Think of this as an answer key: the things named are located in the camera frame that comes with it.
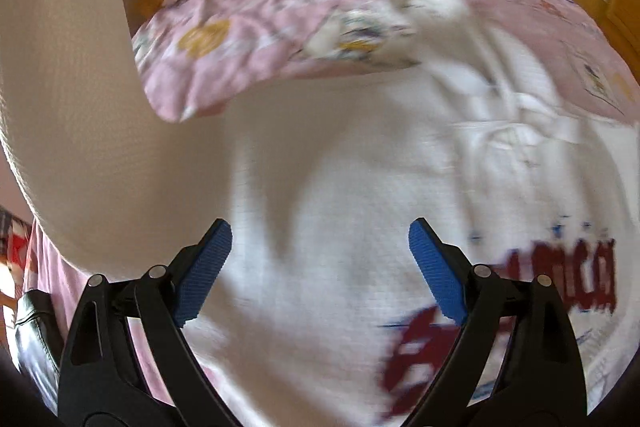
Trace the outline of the black leather bag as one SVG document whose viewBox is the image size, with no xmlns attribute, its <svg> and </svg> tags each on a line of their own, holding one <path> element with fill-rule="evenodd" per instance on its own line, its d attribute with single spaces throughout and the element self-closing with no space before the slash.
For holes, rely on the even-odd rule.
<svg viewBox="0 0 640 427">
<path fill-rule="evenodd" d="M 15 340 L 18 370 L 43 405 L 58 415 L 64 339 L 49 294 L 32 289 L 18 299 Z"/>
</svg>

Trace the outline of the white knitted garment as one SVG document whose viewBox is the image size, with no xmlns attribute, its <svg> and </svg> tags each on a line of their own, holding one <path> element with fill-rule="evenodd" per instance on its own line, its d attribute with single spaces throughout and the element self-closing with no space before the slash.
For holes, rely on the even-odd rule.
<svg viewBox="0 0 640 427">
<path fill-rule="evenodd" d="M 457 327 L 408 247 L 425 218 L 471 261 L 547 275 L 594 409 L 639 347 L 639 118 L 568 103 L 532 52 L 491 82 L 423 66 L 270 80 L 158 117 L 122 0 L 1 0 L 1 142 L 35 218 L 25 287 L 68 329 L 92 274 L 133 279 L 226 219 L 186 339 L 249 426 L 396 426 Z"/>
</svg>

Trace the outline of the pink patterned bed quilt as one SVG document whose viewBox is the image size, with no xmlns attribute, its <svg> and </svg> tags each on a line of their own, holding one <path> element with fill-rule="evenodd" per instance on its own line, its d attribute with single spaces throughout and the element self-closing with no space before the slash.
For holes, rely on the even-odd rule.
<svg viewBox="0 0 640 427">
<path fill-rule="evenodd" d="M 219 113 L 264 81 L 412 66 L 484 91 L 484 49 L 517 74 L 532 52 L 568 103 L 639 118 L 637 81 L 573 0 L 163 0 L 132 46 L 146 98 L 169 122 Z"/>
</svg>

